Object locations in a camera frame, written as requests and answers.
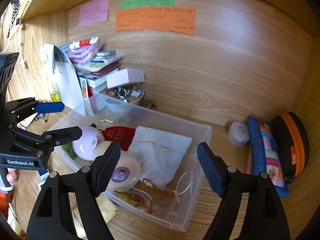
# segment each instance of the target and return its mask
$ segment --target green sticky note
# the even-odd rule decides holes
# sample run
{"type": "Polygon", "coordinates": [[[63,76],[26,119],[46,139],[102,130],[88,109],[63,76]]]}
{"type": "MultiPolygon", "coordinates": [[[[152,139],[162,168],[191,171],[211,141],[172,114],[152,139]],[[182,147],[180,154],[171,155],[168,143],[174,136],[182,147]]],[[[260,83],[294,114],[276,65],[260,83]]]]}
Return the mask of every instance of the green sticky note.
{"type": "Polygon", "coordinates": [[[175,0],[125,0],[121,2],[120,10],[147,7],[147,6],[170,6],[173,7],[175,0]]]}

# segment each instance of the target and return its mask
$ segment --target hand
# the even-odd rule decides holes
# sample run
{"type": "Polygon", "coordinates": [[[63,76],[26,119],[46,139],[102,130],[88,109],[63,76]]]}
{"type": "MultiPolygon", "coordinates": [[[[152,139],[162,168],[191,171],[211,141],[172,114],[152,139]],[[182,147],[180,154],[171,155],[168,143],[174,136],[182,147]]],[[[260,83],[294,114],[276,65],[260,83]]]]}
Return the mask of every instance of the hand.
{"type": "Polygon", "coordinates": [[[10,185],[14,186],[17,184],[19,179],[19,170],[8,168],[8,171],[7,180],[10,182],[10,185]]]}

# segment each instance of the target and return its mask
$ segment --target orange sticky note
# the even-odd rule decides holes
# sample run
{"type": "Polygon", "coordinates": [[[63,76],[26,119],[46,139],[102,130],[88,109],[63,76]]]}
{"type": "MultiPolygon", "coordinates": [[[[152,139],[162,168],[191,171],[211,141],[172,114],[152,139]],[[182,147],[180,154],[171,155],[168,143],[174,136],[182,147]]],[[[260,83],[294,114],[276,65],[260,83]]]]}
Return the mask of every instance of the orange sticky note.
{"type": "Polygon", "coordinates": [[[180,7],[141,7],[116,12],[116,31],[159,30],[194,35],[196,10],[180,7]]]}

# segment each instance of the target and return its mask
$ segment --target purple round sticker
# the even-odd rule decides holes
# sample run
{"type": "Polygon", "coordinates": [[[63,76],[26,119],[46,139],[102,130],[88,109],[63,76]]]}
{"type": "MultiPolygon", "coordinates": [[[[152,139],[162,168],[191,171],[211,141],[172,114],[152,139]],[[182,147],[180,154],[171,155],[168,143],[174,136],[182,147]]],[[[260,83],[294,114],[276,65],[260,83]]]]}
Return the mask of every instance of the purple round sticker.
{"type": "Polygon", "coordinates": [[[111,180],[115,183],[125,181],[130,175],[129,169],[127,167],[116,168],[112,174],[111,180]]]}

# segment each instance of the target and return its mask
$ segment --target white fabric bag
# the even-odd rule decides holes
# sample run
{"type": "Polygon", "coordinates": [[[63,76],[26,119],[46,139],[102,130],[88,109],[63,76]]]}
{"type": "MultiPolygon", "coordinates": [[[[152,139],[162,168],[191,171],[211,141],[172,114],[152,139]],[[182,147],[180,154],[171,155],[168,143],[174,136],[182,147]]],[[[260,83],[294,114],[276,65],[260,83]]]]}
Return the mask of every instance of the white fabric bag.
{"type": "Polygon", "coordinates": [[[142,167],[139,180],[151,180],[159,189],[173,179],[192,138],[151,129],[136,128],[128,153],[135,156],[142,167]]]}

